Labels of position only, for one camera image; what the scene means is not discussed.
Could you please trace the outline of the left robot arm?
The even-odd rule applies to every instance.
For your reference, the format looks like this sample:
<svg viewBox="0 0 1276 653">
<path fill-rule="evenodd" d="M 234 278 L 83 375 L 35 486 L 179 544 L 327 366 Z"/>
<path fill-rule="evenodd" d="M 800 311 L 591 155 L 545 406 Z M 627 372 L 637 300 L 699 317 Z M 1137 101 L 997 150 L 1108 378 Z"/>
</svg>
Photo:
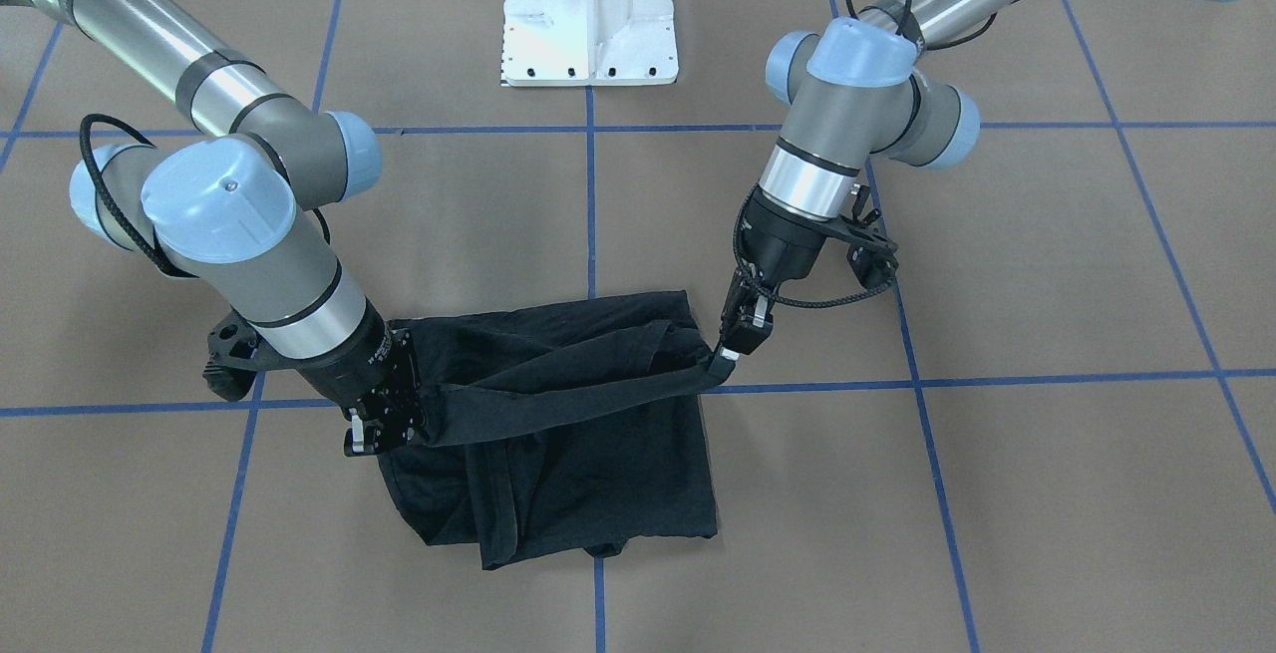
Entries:
<svg viewBox="0 0 1276 653">
<path fill-rule="evenodd" d="M 892 288 L 897 245 L 866 209 L 857 181 L 874 157 L 948 168 L 977 143 L 981 116 L 971 96 L 925 77 L 917 66 L 983 34 L 1021 0 L 878 0 L 849 5 L 823 32 L 792 32 L 775 45 L 766 82 L 789 107 L 769 162 L 740 208 L 732 233 L 735 268 L 715 361 L 732 367 L 766 343 L 775 309 L 799 307 L 785 282 L 810 275 L 831 238 L 870 298 Z M 1234 3 L 1234 0 L 1208 0 Z"/>
</svg>

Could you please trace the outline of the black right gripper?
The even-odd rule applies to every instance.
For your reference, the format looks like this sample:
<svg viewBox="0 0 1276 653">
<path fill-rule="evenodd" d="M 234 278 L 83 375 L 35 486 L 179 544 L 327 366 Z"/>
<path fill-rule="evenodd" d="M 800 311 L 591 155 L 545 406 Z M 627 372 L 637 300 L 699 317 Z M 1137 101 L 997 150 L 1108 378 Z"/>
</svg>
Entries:
<svg viewBox="0 0 1276 653">
<path fill-rule="evenodd" d="M 211 393 L 240 402 L 256 372 L 295 370 L 348 421 L 347 457 L 379 455 L 404 446 L 424 430 L 419 363 L 411 332 L 393 330 L 367 306 L 345 343 L 313 358 L 288 358 L 237 311 L 205 335 L 204 380 Z"/>
</svg>

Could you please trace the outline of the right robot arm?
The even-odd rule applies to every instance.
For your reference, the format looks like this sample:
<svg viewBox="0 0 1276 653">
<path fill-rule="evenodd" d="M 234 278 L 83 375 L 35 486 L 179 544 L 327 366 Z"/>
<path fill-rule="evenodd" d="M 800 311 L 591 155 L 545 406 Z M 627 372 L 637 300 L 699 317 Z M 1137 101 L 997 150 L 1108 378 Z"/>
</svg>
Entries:
<svg viewBox="0 0 1276 653">
<path fill-rule="evenodd" d="M 88 114 L 70 202 L 82 224 L 231 307 L 208 335 L 205 385 L 248 395 L 293 370 L 348 421 L 345 451 L 379 455 L 421 430 L 411 339 L 393 332 L 330 247 L 324 204 L 366 193 L 382 154 L 367 122 L 316 114 L 174 0 L 3 0 L 68 23 L 160 91 L 203 139 L 177 150 Z"/>
</svg>

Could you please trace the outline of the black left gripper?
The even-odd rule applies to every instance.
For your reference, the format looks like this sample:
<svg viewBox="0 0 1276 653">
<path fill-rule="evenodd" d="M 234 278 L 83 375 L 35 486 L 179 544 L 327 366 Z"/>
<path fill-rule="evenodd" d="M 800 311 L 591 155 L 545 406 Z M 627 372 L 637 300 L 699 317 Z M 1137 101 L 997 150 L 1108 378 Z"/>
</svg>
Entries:
<svg viewBox="0 0 1276 653">
<path fill-rule="evenodd" d="M 898 245 L 880 233 L 880 209 L 865 210 L 872 187 L 851 190 L 851 216 L 815 221 L 783 209 L 759 185 L 753 186 L 735 221 L 731 247 L 738 261 L 722 307 L 717 357 L 735 361 L 752 355 L 775 332 L 775 307 L 826 309 L 875 297 L 896 284 Z M 780 295 L 783 282 L 810 275 L 826 240 L 849 245 L 846 259 L 861 293 L 828 300 Z"/>
</svg>

